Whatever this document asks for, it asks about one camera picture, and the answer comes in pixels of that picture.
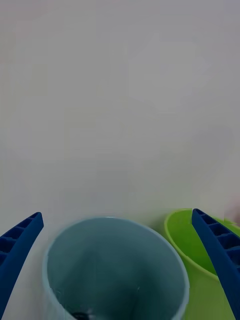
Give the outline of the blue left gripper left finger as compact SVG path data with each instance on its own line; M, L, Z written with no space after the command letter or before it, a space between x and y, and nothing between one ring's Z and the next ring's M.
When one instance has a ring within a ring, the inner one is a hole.
M42 213L36 212L0 237L0 316L5 312L29 251L43 227Z

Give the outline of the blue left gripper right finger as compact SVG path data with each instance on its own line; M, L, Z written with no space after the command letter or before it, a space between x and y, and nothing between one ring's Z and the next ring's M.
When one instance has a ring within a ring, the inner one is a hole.
M240 318L240 237L199 209L192 225L219 278L235 319Z

